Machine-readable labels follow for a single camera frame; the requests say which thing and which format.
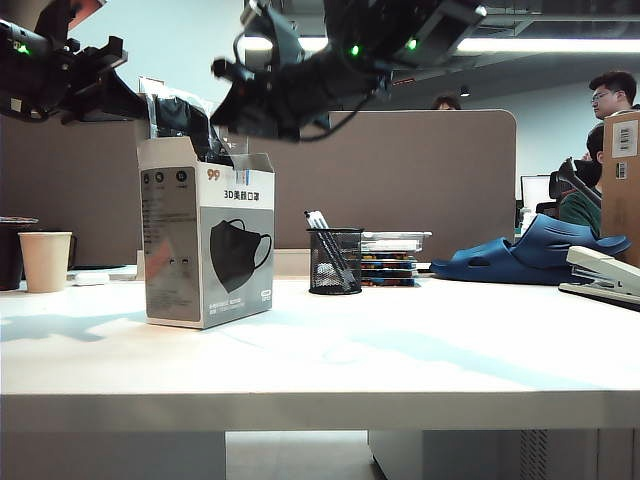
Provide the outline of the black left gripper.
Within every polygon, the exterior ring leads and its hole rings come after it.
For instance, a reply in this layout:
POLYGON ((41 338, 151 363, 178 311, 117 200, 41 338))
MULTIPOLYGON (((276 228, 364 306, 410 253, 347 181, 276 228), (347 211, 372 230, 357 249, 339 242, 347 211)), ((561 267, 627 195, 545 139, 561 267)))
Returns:
POLYGON ((69 89, 61 103, 62 125, 148 118, 147 102, 115 71, 127 61, 121 38, 110 36, 105 46, 86 47, 75 59, 69 89))

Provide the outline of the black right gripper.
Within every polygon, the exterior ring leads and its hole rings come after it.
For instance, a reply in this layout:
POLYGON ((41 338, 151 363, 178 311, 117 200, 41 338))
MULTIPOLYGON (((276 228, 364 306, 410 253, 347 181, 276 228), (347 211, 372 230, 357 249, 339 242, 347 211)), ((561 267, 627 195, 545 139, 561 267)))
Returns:
POLYGON ((389 93, 393 67, 368 56, 327 47, 309 59, 258 74, 241 62, 216 58, 211 73, 231 87, 211 116, 214 125, 247 136, 291 142, 316 142, 337 133, 329 112, 354 101, 353 111, 389 93))

